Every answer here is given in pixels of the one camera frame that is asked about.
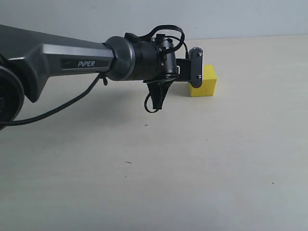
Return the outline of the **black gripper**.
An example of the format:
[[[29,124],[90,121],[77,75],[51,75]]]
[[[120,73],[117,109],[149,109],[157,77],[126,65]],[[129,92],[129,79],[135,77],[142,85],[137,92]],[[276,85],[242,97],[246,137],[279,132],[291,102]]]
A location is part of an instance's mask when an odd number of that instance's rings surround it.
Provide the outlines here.
[[[150,40],[138,41],[132,46],[135,51],[135,65],[131,79],[150,82],[147,83],[149,94],[146,100],[151,97],[152,109],[159,111],[162,109],[167,91],[172,84],[169,80],[177,77],[175,54],[173,52],[161,53],[173,48],[173,41],[165,34],[157,34]]]

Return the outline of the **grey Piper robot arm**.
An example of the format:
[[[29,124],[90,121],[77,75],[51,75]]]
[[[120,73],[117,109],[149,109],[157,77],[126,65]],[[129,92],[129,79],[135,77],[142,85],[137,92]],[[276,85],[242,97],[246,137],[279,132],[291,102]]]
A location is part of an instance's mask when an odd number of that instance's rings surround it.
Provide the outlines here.
[[[177,78],[175,51],[180,46],[155,27],[144,36],[126,33],[104,43],[67,38],[11,26],[0,27],[0,126],[20,126],[49,117],[85,96],[80,94],[42,115],[16,120],[24,99],[36,102],[50,77],[96,73],[96,80],[142,81],[149,89],[153,112],[161,110]]]

